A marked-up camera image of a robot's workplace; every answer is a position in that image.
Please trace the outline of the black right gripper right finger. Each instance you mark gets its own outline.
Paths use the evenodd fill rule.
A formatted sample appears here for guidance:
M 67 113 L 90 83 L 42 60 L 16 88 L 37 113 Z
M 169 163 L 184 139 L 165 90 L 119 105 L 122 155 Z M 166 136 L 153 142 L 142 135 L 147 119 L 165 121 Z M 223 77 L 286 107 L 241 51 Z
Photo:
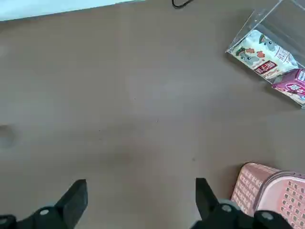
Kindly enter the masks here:
M 220 203 L 205 178 L 195 180 L 196 205 L 201 220 L 193 229 L 290 229 L 291 225 L 278 213 L 259 210 L 249 216 L 229 200 Z

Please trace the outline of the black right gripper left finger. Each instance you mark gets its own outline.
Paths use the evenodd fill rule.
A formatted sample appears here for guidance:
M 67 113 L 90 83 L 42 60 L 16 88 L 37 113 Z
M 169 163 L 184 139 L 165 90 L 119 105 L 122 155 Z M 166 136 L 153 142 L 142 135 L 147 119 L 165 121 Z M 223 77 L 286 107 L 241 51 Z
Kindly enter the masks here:
M 0 216 L 2 229 L 73 229 L 88 206 L 88 189 L 85 179 L 75 181 L 53 206 L 36 210 L 23 220 L 12 214 Z

